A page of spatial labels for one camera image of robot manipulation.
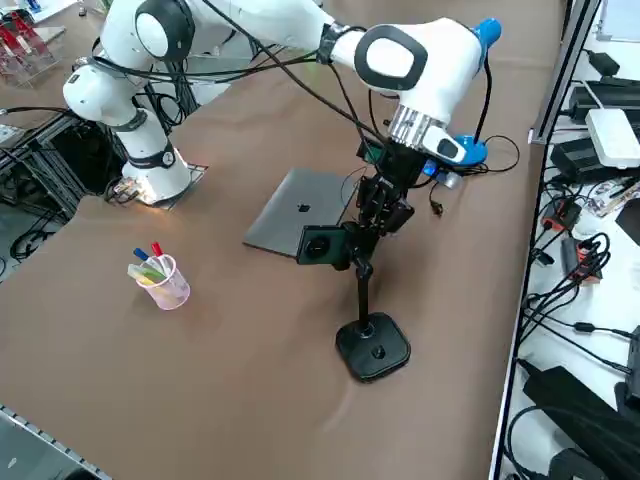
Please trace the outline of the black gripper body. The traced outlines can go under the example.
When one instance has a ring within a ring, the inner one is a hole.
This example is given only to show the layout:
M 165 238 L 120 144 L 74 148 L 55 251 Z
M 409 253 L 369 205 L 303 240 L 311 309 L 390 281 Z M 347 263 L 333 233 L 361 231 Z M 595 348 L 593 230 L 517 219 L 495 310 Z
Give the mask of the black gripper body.
M 356 155 L 375 169 L 372 179 L 407 193 L 409 189 L 422 188 L 425 182 L 418 179 L 426 164 L 426 154 L 391 141 L 383 145 L 372 139 L 360 143 Z

